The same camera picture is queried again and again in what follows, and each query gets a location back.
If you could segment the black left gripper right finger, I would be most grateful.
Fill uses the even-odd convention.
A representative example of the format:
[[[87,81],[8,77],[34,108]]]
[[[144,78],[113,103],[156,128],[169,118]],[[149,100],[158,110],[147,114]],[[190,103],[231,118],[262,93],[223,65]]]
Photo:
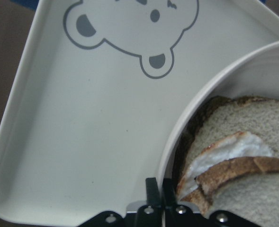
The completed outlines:
[[[226,210],[217,210],[208,218],[191,202],[178,202],[172,179],[162,183],[165,225],[167,227],[257,227],[258,225]]]

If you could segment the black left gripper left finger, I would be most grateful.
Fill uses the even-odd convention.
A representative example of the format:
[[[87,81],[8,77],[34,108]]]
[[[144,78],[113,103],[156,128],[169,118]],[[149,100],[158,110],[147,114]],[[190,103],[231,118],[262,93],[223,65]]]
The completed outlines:
[[[86,222],[83,227],[161,227],[162,200],[156,178],[145,180],[146,200],[132,202],[127,206],[126,215],[103,211]]]

